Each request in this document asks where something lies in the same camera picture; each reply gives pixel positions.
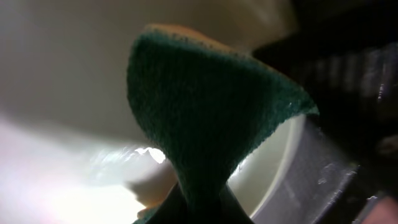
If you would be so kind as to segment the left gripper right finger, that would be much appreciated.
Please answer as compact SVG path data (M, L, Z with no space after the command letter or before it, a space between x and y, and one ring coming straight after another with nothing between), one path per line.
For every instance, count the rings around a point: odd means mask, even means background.
M217 224L253 224L228 185L219 194Z

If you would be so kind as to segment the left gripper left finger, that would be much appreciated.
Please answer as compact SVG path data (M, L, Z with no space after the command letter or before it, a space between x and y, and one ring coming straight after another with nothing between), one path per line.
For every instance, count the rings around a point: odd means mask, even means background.
M187 224L187 220L187 203L177 183L145 224Z

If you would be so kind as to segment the green yellow sponge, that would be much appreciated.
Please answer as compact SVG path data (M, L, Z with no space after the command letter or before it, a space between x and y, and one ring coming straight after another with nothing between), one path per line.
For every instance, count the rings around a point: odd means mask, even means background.
M238 164L286 120L318 113L289 77L170 24L150 24L135 39L127 99L177 174L187 223L216 223L219 194Z

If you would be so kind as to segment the mint plate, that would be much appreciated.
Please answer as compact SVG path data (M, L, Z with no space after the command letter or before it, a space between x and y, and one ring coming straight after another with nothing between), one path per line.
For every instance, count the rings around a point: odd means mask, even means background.
M174 171L126 98L152 23L245 53L298 27L290 1L2 1L2 223L132 223L165 198Z

